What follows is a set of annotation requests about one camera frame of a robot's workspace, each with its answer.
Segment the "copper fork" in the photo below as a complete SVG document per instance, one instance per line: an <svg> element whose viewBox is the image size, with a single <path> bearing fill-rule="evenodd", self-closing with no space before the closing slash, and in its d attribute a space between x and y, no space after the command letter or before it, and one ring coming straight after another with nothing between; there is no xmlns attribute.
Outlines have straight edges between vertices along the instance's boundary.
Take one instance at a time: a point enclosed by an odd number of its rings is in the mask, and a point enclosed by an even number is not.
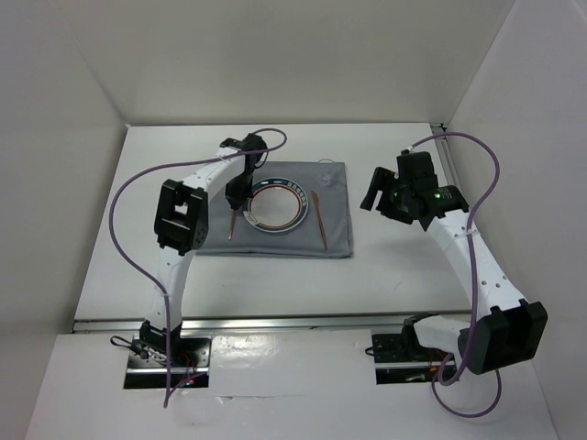
<svg viewBox="0 0 587 440"><path fill-rule="evenodd" d="M233 210L230 218L229 230L228 230L228 240L232 241L236 226L236 221L238 217L238 210Z"/></svg>

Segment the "white plate green red rim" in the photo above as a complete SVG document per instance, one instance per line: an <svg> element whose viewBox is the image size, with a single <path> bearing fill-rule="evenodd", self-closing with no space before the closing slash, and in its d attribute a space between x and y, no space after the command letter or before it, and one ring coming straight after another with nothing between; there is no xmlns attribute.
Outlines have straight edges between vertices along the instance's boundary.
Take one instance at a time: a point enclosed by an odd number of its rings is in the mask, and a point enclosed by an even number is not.
<svg viewBox="0 0 587 440"><path fill-rule="evenodd" d="M306 191L296 182L271 177L257 181L242 208L245 219L257 230L280 234L297 228L308 212Z"/></svg>

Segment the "clear plastic cup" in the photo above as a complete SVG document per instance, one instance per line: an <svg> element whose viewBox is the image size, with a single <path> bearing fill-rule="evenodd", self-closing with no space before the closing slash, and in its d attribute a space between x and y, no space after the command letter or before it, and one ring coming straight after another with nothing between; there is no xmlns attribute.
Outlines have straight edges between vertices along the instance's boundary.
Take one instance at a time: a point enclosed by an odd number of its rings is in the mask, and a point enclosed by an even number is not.
<svg viewBox="0 0 587 440"><path fill-rule="evenodd" d="M338 163L332 159L322 158L317 162L318 180L324 187L329 187L336 178Z"/></svg>

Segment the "copper knife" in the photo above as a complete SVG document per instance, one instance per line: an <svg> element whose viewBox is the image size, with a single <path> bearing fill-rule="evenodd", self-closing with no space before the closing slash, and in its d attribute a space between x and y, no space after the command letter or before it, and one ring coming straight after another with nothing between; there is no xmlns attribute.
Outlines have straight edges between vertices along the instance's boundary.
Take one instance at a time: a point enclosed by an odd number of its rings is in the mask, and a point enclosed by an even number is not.
<svg viewBox="0 0 587 440"><path fill-rule="evenodd" d="M326 233L326 229L325 229L323 218L322 218L321 211L320 211L319 196L318 196L317 192L315 192L313 190L311 191L311 196L312 196L312 200L313 200L314 207L316 210L316 218L317 218L318 227L319 227L321 239L323 242L324 250L327 251L328 250L327 233Z"/></svg>

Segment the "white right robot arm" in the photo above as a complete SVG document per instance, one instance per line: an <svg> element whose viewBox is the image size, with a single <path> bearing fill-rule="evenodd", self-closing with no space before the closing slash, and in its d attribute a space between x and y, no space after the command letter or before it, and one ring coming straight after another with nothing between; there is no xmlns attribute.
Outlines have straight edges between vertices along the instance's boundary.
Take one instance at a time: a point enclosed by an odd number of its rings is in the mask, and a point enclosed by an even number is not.
<svg viewBox="0 0 587 440"><path fill-rule="evenodd" d="M460 190L439 184L429 153L405 150L396 161L396 170L374 170L360 207L407 225L419 223L457 275L472 317L468 323L437 313L406 319L400 338L404 355L420 359L438 349L476 375L532 359L547 324L546 308L529 302L507 279Z"/></svg>

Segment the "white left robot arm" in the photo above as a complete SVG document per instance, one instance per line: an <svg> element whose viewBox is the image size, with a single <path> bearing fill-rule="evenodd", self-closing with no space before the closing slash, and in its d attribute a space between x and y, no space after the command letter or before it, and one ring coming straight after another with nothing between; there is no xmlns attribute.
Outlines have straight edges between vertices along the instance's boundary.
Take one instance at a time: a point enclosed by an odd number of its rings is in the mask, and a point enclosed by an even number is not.
<svg viewBox="0 0 587 440"><path fill-rule="evenodd" d="M181 181L161 186L154 231L161 248L157 273L161 298L139 329L139 340L162 366L181 355L182 302L187 274L196 251L209 232L209 202L225 192L228 205L238 210L252 195L252 176L267 144L256 133L220 144L216 161Z"/></svg>

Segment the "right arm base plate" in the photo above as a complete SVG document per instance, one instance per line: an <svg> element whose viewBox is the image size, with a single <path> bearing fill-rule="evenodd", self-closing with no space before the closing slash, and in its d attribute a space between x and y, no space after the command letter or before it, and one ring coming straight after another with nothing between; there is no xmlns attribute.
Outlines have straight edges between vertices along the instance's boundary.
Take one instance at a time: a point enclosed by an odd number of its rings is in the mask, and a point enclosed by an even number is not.
<svg viewBox="0 0 587 440"><path fill-rule="evenodd" d="M447 355L437 348L410 348L400 334L374 334L364 352L374 361L378 385L430 382Z"/></svg>

